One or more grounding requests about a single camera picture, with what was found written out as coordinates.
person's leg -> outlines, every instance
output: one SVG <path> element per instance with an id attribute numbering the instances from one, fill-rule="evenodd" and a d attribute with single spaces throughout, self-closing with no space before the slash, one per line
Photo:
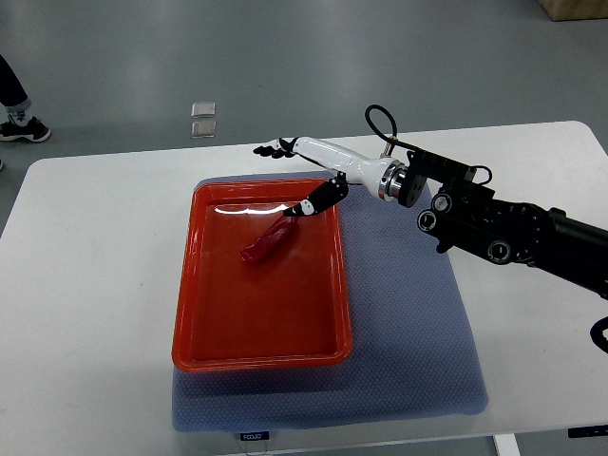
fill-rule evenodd
<path id="1" fill-rule="evenodd" d="M 10 121 L 14 124 L 26 126 L 31 120 L 31 114 L 28 112 L 31 100 L 14 71 L 1 54 L 0 103 L 7 109 Z"/>
<path id="2" fill-rule="evenodd" d="M 0 141 L 26 138 L 39 143 L 50 136 L 50 130 L 31 115 L 29 110 L 31 100 L 2 55 L 0 55 L 0 103 L 7 109 L 10 120 L 0 125 Z"/>
<path id="3" fill-rule="evenodd" d="M 31 105 L 28 94 L 2 54 L 0 54 L 0 103 L 6 107 Z"/>

blue textured mat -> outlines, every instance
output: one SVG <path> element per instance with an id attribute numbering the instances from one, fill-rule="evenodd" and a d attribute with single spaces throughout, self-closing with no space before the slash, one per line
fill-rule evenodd
<path id="1" fill-rule="evenodd" d="M 226 177 L 264 181 L 302 173 Z M 174 370 L 173 424 L 184 432 L 323 428 L 447 414 L 487 404 L 475 343 L 446 255 L 416 227 L 429 207 L 374 199 L 352 186 L 340 203 L 351 307 L 351 357 L 332 367 Z"/>

blue jeans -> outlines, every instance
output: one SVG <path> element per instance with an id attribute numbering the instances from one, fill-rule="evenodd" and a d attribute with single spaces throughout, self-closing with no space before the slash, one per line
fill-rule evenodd
<path id="1" fill-rule="evenodd" d="M 2 55 L 0 55 L 0 103 L 10 112 L 23 111 L 31 105 L 28 94 Z"/>

red tray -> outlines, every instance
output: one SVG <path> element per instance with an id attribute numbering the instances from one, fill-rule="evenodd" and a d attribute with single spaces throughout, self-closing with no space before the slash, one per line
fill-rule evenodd
<path id="1" fill-rule="evenodd" d="M 352 351 L 338 208 L 258 265 L 240 250 L 323 180 L 215 182 L 192 199 L 172 357 L 185 372 L 324 366 Z"/>

concrete floor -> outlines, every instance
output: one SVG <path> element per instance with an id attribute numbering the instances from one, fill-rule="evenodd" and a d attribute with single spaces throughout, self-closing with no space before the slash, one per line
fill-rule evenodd
<path id="1" fill-rule="evenodd" d="M 0 53 L 53 132 L 0 144 L 0 229 L 42 158 L 367 135 L 372 103 L 404 132 L 576 120 L 608 150 L 608 20 L 553 23 L 538 0 L 4 0 Z M 215 138 L 190 138 L 196 101 L 217 103 Z M 608 453 L 565 430 L 518 442 Z M 495 451 L 483 438 L 327 454 Z"/>

